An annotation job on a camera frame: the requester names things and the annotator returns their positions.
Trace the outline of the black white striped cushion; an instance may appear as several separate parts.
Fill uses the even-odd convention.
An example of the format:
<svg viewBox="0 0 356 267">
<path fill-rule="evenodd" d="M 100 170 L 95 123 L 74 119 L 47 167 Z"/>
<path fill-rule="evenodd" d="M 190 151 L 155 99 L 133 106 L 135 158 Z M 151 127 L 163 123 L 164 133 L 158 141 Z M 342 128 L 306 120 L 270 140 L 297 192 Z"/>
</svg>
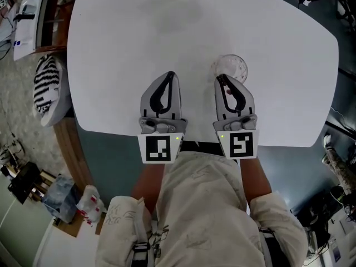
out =
<svg viewBox="0 0 356 267">
<path fill-rule="evenodd" d="M 33 84 L 34 108 L 43 117 L 59 99 L 60 72 L 51 54 L 39 59 Z"/>
</svg>

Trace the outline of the zebra striped cushion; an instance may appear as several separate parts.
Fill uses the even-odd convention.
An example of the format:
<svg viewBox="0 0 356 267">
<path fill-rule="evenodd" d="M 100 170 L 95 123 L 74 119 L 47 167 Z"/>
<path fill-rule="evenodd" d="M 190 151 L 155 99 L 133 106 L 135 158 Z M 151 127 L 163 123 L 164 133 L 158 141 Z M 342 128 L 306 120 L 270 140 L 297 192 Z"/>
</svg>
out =
<svg viewBox="0 0 356 267">
<path fill-rule="evenodd" d="M 32 106 L 33 116 L 40 120 L 41 126 L 43 127 L 51 127 L 60 122 L 72 107 L 67 67 L 60 58 L 54 55 L 52 56 L 54 57 L 56 66 L 60 72 L 59 99 L 52 104 L 49 112 L 43 117 L 37 113 L 34 108 L 34 103 Z"/>
</svg>

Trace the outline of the clear glass cup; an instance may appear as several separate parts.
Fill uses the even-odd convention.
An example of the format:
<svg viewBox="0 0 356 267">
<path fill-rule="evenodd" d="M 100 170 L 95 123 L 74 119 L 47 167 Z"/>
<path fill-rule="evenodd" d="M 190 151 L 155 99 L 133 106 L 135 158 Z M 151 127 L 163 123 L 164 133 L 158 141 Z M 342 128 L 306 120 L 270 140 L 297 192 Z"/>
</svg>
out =
<svg viewBox="0 0 356 267">
<path fill-rule="evenodd" d="M 211 66 L 214 77 L 225 74 L 240 83 L 244 83 L 248 77 L 248 66 L 238 55 L 219 56 Z"/>
</svg>

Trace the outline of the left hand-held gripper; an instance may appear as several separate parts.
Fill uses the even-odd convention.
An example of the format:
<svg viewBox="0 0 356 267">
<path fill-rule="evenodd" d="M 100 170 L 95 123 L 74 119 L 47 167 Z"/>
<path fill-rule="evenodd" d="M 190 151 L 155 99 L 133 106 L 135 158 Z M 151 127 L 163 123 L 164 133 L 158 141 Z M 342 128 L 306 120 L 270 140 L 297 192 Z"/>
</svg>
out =
<svg viewBox="0 0 356 267">
<path fill-rule="evenodd" d="M 149 85 L 141 97 L 140 112 L 141 133 L 137 138 L 142 162 L 174 163 L 187 128 L 187 121 L 181 119 L 180 84 L 174 71 L 164 73 Z"/>
</svg>

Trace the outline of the person's white printed shirt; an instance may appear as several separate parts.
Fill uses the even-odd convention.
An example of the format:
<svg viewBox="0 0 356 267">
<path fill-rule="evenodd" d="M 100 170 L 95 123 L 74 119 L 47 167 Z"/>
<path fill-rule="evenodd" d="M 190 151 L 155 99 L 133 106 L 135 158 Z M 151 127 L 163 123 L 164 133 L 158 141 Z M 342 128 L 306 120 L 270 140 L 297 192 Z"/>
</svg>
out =
<svg viewBox="0 0 356 267">
<path fill-rule="evenodd" d="M 143 198 L 111 200 L 95 267 L 302 267 L 307 249 L 279 194 L 249 207 L 240 162 L 182 152 L 165 165 L 153 214 Z"/>
</svg>

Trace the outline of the grey wrapped box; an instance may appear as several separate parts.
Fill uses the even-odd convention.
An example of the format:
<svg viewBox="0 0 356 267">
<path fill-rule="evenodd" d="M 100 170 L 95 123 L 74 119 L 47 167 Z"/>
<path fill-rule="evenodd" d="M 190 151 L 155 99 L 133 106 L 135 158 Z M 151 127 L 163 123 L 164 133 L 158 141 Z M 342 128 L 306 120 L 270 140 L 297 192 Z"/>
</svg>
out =
<svg viewBox="0 0 356 267">
<path fill-rule="evenodd" d="M 55 218 L 69 224 L 77 211 L 80 196 L 74 180 L 58 175 L 42 199 L 47 211 Z"/>
</svg>

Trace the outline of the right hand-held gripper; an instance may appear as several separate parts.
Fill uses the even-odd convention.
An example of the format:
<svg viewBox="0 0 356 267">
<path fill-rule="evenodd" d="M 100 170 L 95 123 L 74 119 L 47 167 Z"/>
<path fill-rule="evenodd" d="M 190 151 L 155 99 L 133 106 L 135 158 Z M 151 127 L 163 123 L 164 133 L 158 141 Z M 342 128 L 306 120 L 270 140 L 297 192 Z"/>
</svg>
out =
<svg viewBox="0 0 356 267">
<path fill-rule="evenodd" d="M 234 107 L 229 105 L 225 87 L 236 102 Z M 218 121 L 213 123 L 213 127 L 224 156 L 229 160 L 256 158 L 259 130 L 256 129 L 257 115 L 253 115 L 252 94 L 241 82 L 228 75 L 217 76 L 214 89 Z"/>
</svg>

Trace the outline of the person's left forearm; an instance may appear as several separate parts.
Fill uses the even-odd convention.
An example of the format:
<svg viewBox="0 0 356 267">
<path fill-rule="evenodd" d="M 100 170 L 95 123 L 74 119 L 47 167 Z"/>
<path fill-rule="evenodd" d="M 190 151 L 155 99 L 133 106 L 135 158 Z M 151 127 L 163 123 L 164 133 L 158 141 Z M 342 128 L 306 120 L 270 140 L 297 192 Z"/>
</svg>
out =
<svg viewBox="0 0 356 267">
<path fill-rule="evenodd" d="M 150 214 L 153 214 L 159 198 L 164 170 L 165 164 L 145 164 L 131 193 L 136 200 L 143 198 Z"/>
</svg>

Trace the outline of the person's black trousers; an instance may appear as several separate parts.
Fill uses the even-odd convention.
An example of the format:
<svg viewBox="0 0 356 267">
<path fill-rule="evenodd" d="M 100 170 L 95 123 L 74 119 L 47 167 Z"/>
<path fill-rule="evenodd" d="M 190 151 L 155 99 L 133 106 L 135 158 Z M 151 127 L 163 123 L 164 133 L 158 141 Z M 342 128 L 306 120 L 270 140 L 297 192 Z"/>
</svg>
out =
<svg viewBox="0 0 356 267">
<path fill-rule="evenodd" d="M 183 141 L 180 151 L 199 152 L 199 153 L 211 154 L 216 156 L 224 156 L 220 144 L 212 143 L 212 142 Z"/>
</svg>

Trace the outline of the black box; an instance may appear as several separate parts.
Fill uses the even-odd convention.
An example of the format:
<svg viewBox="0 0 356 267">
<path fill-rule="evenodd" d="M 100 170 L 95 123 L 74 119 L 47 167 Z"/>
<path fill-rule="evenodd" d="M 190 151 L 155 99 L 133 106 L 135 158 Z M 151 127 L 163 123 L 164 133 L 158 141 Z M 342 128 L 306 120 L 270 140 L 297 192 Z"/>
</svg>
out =
<svg viewBox="0 0 356 267">
<path fill-rule="evenodd" d="M 27 162 L 9 184 L 9 192 L 11 192 L 21 204 L 24 204 L 35 184 L 38 182 L 40 173 L 36 164 Z"/>
</svg>

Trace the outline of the flat brown cardboard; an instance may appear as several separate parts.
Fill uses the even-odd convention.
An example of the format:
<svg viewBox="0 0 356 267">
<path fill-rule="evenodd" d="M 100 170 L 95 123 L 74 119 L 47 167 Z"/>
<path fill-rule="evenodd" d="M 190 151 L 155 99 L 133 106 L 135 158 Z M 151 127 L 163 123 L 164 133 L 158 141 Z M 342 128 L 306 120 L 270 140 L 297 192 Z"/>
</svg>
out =
<svg viewBox="0 0 356 267">
<path fill-rule="evenodd" d="M 73 220 L 67 224 L 60 219 L 55 219 L 53 222 L 53 226 L 63 231 L 64 233 L 73 236 L 76 238 L 79 234 L 80 228 L 82 224 L 89 225 L 91 228 L 95 228 L 95 235 L 100 235 L 104 219 L 106 217 L 106 213 L 103 212 L 98 222 L 90 222 L 87 221 L 82 215 L 76 214 Z"/>
</svg>

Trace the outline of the person's right forearm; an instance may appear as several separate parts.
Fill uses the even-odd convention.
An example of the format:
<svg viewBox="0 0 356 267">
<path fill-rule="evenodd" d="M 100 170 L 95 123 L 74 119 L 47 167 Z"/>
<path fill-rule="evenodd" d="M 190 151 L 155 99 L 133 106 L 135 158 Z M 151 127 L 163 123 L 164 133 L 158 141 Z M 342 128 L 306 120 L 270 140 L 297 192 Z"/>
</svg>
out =
<svg viewBox="0 0 356 267">
<path fill-rule="evenodd" d="M 272 193 L 270 182 L 258 158 L 241 159 L 240 169 L 245 198 L 249 207 L 253 199 Z"/>
</svg>

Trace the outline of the wooden desk with white top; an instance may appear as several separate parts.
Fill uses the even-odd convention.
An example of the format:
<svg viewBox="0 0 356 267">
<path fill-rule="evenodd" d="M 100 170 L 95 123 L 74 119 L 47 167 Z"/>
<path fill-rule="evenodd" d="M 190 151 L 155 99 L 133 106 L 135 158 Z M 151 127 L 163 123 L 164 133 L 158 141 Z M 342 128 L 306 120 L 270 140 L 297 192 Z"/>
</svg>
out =
<svg viewBox="0 0 356 267">
<path fill-rule="evenodd" d="M 35 14 L 33 20 L 17 23 L 13 60 L 34 53 L 67 49 L 68 32 L 75 0 L 22 0 L 18 14 Z"/>
</svg>

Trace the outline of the curved wooden platform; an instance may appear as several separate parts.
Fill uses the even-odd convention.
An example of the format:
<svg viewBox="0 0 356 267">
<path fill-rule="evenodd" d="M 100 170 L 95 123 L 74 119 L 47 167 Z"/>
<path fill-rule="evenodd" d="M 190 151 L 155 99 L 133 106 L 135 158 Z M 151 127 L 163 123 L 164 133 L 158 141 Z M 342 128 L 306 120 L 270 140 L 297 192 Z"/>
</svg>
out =
<svg viewBox="0 0 356 267">
<path fill-rule="evenodd" d="M 93 178 L 82 150 L 75 119 L 65 117 L 53 129 L 70 175 L 83 193 L 87 185 L 93 185 Z"/>
</svg>

